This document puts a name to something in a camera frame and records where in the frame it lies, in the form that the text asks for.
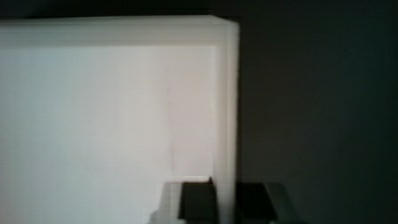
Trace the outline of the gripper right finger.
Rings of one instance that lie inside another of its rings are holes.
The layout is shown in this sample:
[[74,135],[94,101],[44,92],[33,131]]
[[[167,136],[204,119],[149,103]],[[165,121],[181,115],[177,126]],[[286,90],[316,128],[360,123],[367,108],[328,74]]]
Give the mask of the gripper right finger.
[[280,183],[238,184],[234,224],[305,224]]

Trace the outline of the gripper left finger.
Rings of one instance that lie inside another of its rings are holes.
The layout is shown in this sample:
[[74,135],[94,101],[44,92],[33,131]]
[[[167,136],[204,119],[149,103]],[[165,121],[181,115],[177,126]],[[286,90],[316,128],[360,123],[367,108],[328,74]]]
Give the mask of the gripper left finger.
[[216,191],[209,177],[163,184],[154,224],[216,224]]

